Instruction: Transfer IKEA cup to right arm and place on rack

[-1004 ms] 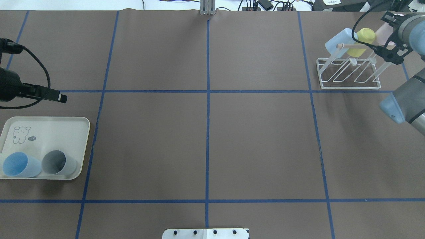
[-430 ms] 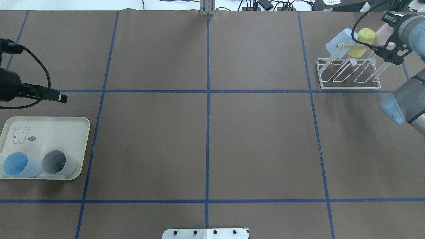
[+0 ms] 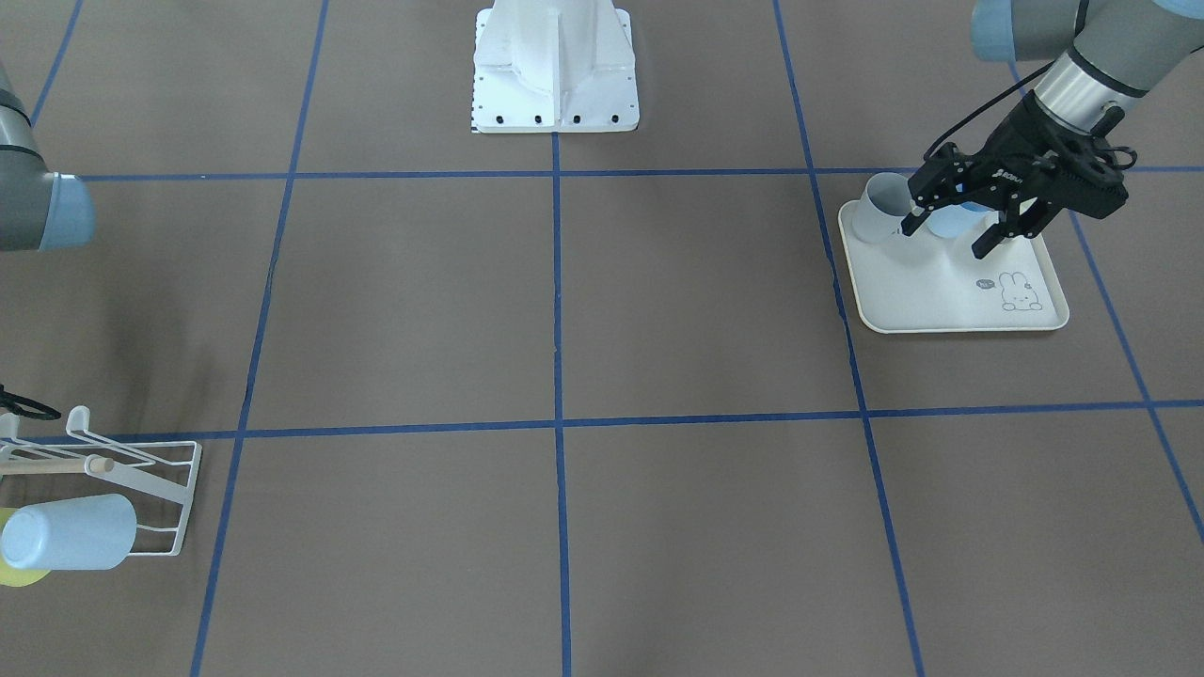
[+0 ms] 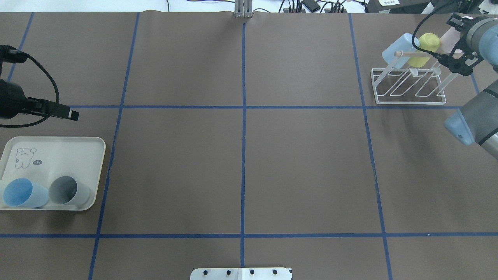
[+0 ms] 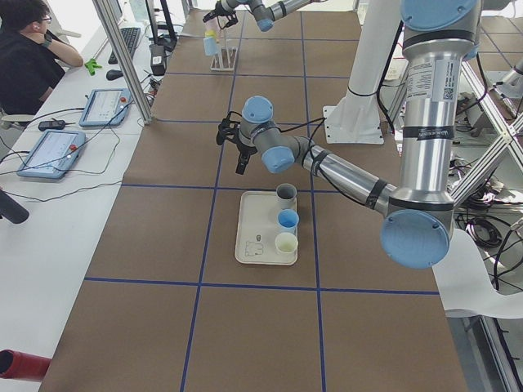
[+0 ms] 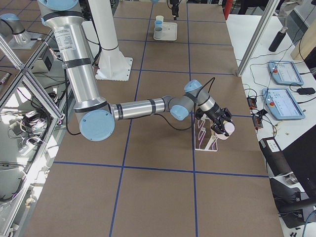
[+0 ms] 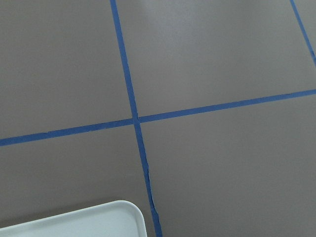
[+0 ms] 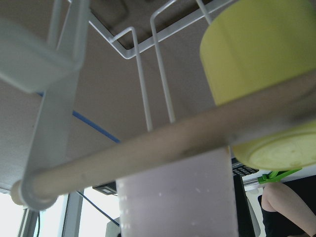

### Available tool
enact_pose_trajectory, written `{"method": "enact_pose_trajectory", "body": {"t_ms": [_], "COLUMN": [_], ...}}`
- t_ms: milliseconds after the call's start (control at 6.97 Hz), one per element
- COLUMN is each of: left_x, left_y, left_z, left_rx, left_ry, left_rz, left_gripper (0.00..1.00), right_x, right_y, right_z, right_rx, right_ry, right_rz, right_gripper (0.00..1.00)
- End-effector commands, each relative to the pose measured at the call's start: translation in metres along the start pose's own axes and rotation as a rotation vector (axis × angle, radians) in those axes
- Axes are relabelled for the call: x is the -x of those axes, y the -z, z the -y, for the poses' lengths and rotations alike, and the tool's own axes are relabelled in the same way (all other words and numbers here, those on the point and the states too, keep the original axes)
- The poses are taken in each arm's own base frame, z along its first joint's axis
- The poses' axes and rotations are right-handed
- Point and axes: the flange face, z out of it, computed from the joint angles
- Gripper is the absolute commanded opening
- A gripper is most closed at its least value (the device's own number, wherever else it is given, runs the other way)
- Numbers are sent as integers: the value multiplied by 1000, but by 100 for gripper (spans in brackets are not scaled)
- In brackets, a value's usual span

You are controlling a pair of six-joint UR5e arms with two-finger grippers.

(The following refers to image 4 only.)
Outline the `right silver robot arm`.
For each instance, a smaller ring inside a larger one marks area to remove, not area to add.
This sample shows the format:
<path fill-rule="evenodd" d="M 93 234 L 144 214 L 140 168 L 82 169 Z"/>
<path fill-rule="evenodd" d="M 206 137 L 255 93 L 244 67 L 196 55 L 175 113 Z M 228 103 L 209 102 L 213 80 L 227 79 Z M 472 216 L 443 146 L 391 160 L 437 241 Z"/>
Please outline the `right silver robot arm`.
<path fill-rule="evenodd" d="M 452 14 L 447 21 L 459 32 L 453 52 L 462 51 L 459 62 L 450 62 L 452 72 L 471 74 L 477 94 L 446 119 L 447 131 L 463 145 L 476 143 L 497 157 L 497 19 Z M 473 68 L 478 67 L 477 74 Z"/>

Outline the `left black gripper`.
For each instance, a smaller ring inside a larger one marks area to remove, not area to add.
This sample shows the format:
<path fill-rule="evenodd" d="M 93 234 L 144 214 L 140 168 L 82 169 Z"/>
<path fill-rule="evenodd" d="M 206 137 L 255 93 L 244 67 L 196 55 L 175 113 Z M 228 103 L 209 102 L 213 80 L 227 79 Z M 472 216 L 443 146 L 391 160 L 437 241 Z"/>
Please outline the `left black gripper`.
<path fill-rule="evenodd" d="M 24 112 L 41 117 L 56 117 L 77 121 L 79 112 L 69 106 L 44 99 L 27 98 L 20 85 L 0 80 L 0 118 L 12 119 Z"/>

